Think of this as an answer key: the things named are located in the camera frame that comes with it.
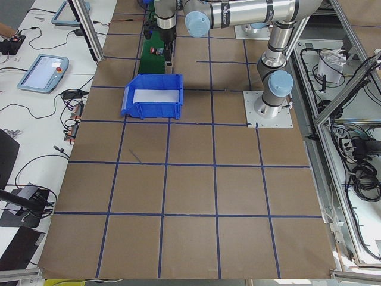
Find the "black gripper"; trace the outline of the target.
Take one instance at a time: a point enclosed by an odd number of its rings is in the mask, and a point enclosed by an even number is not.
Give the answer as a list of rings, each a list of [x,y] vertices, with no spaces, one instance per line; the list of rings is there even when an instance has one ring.
[[[173,43],[177,37],[176,26],[170,29],[159,29],[160,39],[164,42],[165,47],[165,63],[172,66]]]

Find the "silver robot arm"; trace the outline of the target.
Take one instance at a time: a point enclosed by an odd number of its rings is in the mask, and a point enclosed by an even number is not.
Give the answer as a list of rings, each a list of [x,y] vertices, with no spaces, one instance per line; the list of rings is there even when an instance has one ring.
[[[293,78],[284,68],[295,24],[312,15],[321,1],[154,1],[156,24],[164,42],[164,55],[171,62],[176,39],[176,13],[183,11],[188,33],[200,38],[211,29],[244,24],[273,24],[267,50],[258,60],[257,70],[264,90],[256,100],[256,113],[266,119],[276,117],[293,88]]]

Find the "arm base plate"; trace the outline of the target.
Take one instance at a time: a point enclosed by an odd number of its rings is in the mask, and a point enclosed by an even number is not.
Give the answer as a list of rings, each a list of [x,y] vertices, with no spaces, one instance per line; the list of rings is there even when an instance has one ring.
[[[243,91],[247,127],[249,128],[293,128],[291,112],[284,99],[278,107],[267,106],[262,91]]]
[[[267,41],[270,39],[270,29],[268,25],[265,25],[260,29],[255,29],[250,25],[235,26],[235,38]]]

